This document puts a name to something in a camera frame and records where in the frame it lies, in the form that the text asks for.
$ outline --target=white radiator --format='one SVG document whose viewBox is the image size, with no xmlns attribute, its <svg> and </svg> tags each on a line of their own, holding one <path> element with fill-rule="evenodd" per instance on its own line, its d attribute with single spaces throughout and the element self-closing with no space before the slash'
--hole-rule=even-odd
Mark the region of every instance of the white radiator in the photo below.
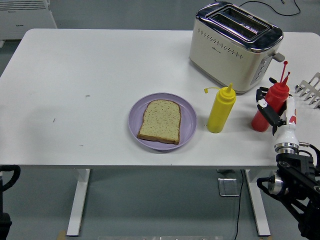
<svg viewBox="0 0 320 240">
<path fill-rule="evenodd" d="M 0 41 L 22 39 L 30 29 L 56 29 L 48 0 L 0 0 Z"/>
</svg>

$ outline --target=yellow squeeze bottle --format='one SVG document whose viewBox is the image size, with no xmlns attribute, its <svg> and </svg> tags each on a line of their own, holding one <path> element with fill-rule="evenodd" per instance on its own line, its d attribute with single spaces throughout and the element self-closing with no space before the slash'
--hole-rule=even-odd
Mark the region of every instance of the yellow squeeze bottle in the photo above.
<svg viewBox="0 0 320 240">
<path fill-rule="evenodd" d="M 232 107 L 236 102 L 236 92 L 230 83 L 228 87 L 221 88 L 214 99 L 214 103 L 210 112 L 208 123 L 206 127 L 212 133 L 220 133 L 225 126 L 227 118 L 231 112 Z"/>
</svg>

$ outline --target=tabletop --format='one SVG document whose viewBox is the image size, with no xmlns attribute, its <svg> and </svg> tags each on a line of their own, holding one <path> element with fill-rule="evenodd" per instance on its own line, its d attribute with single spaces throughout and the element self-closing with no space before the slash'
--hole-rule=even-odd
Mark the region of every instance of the tabletop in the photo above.
<svg viewBox="0 0 320 240">
<path fill-rule="evenodd" d="M 252 169 L 276 166 L 271 127 L 251 128 L 256 89 L 279 79 L 272 61 L 263 80 L 238 95 L 220 133 L 206 124 L 217 84 L 190 59 L 192 31 L 32 29 L 0 78 L 0 163 L 21 166 L 206 166 Z M 320 37 L 285 32 L 278 49 L 290 71 L 291 92 L 320 71 Z M 142 145 L 128 127 L 129 112 L 144 96 L 171 93 L 197 115 L 193 137 L 171 151 Z M 296 136 L 317 145 L 319 109 L 293 93 Z"/>
</svg>

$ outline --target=floor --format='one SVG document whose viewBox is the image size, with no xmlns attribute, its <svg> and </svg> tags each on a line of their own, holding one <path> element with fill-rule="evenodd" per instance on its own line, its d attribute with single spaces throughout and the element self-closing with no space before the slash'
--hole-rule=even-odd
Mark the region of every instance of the floor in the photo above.
<svg viewBox="0 0 320 240">
<path fill-rule="evenodd" d="M 192 30 L 197 10 L 212 0 L 51 0 L 58 28 Z M 231 0 L 236 5 L 245 1 Z M 293 0 L 264 0 L 279 13 L 298 12 Z M 319 0 L 297 1 L 301 13 L 283 16 L 270 7 L 250 2 L 247 11 L 284 32 L 320 35 Z M 6 41 L 0 48 L 0 74 L 19 45 Z M 262 177 L 269 175 L 263 171 Z M 221 197 L 218 178 L 237 179 L 240 170 L 179 167 L 108 167 L 90 174 L 79 237 L 218 236 L 233 240 L 237 231 L 239 197 Z M 3 174 L 4 181 L 10 178 Z M 4 193 L 4 211 L 13 222 L 8 240 L 55 240 L 69 223 L 76 179 L 71 169 L 23 167 L 18 182 Z M 302 240 L 298 223 L 277 201 L 262 195 L 273 240 Z M 258 240 L 249 190 L 244 180 L 237 240 Z"/>
</svg>

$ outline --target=ketchup bottle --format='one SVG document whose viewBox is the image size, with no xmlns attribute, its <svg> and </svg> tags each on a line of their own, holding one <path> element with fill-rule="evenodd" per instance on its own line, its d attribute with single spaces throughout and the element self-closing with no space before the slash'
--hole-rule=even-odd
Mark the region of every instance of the ketchup bottle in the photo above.
<svg viewBox="0 0 320 240">
<path fill-rule="evenodd" d="M 289 87 L 287 86 L 287 81 L 290 72 L 288 72 L 288 76 L 286 76 L 286 78 L 282 81 L 287 64 L 288 62 L 285 61 L 281 81 L 274 83 L 273 86 L 269 88 L 264 98 L 268 105 L 270 105 L 273 108 L 273 110 L 277 113 L 280 112 L 281 108 L 283 107 L 285 101 L 289 96 Z M 258 132 L 265 132 L 270 126 L 270 124 L 258 110 L 252 119 L 251 126 L 254 130 Z"/>
</svg>

